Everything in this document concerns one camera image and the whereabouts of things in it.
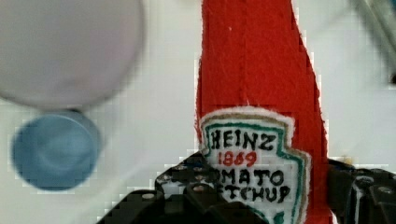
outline red knitted ketchup bottle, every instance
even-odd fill
[[[204,0],[197,131],[219,191],[274,224],[332,223],[318,87],[290,0]]]

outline green label border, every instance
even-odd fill
[[[247,123],[243,123],[243,122],[227,122],[227,123],[214,123],[214,124],[210,124],[208,126],[205,127],[205,131],[206,131],[206,146],[209,149],[209,152],[207,154],[205,154],[205,157],[209,157],[210,154],[212,153],[212,147],[210,146],[210,141],[209,141],[209,132],[211,129],[215,129],[215,128],[248,128],[248,129],[252,129],[255,131],[264,131],[264,132],[275,132],[278,134],[279,137],[279,141],[277,144],[277,148],[276,148],[276,155],[280,158],[283,158],[285,160],[289,160],[289,161],[297,161],[298,164],[298,186],[297,186],[297,192],[296,192],[296,199],[294,202],[294,206],[291,212],[291,223],[294,223],[294,218],[295,218],[295,213],[296,213],[296,206],[297,206],[297,202],[300,202],[300,206],[301,205],[301,200],[302,200],[302,196],[301,192],[302,192],[302,187],[303,187],[303,183],[304,183],[304,176],[303,176],[303,171],[304,171],[304,166],[305,166],[305,162],[304,159],[297,157],[295,155],[291,155],[288,154],[287,152],[285,152],[283,149],[284,148],[284,141],[285,141],[285,132],[284,130],[280,129],[280,128],[276,128],[276,127],[264,127],[258,124],[247,124]],[[267,218],[265,217],[265,215],[257,210],[257,209],[252,209],[253,212],[257,213],[260,217],[262,217],[264,220],[266,220]]]

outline light blue cup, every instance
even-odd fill
[[[48,113],[14,137],[12,160],[20,176],[44,190],[71,189],[94,170],[101,147],[95,125],[76,111]]]

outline white label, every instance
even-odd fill
[[[268,223],[304,223],[310,157],[290,148],[293,120],[254,107],[216,111],[201,123],[203,153],[228,202],[242,202]]]

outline white background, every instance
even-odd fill
[[[373,39],[345,0],[296,0],[295,13],[321,87],[331,157],[396,171],[396,95]],[[193,153],[194,87],[201,53],[201,2],[143,0],[144,52],[126,87],[86,111],[106,140],[97,171],[63,193],[39,191],[9,162],[10,139],[37,117],[0,101],[0,223],[95,223],[125,194]]]

